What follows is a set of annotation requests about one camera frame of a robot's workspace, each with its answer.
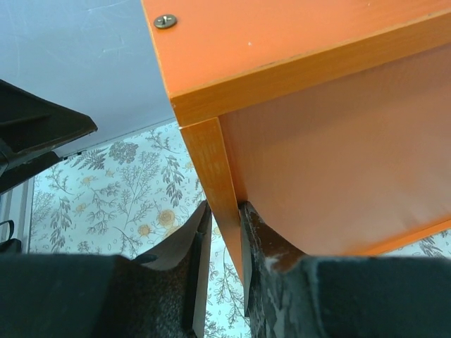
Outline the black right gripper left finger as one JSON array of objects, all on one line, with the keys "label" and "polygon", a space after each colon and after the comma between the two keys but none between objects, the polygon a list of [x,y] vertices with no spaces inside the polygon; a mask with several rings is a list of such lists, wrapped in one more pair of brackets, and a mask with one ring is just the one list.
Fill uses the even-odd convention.
[{"label": "black right gripper left finger", "polygon": [[31,254],[1,243],[2,337],[202,337],[212,213],[134,259]]}]

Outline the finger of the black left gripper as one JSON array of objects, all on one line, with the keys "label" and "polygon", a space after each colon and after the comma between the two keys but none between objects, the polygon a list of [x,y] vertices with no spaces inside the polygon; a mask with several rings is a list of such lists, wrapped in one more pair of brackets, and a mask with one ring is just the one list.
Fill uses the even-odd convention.
[{"label": "finger of the black left gripper", "polygon": [[1,81],[1,193],[62,160],[54,150],[97,131],[83,113]]}]

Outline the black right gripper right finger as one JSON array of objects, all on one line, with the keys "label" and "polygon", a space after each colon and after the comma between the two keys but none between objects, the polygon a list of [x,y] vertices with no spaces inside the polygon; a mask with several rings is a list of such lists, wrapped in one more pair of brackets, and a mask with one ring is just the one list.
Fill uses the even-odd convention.
[{"label": "black right gripper right finger", "polygon": [[240,206],[253,337],[449,337],[450,261],[310,256]]}]

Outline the orange wooden box shelf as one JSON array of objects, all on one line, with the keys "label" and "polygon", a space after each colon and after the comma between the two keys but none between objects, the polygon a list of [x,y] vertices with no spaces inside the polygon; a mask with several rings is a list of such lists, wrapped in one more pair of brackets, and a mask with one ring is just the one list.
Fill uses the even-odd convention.
[{"label": "orange wooden box shelf", "polygon": [[238,206],[311,255],[450,228],[449,1],[144,1],[237,270]]}]

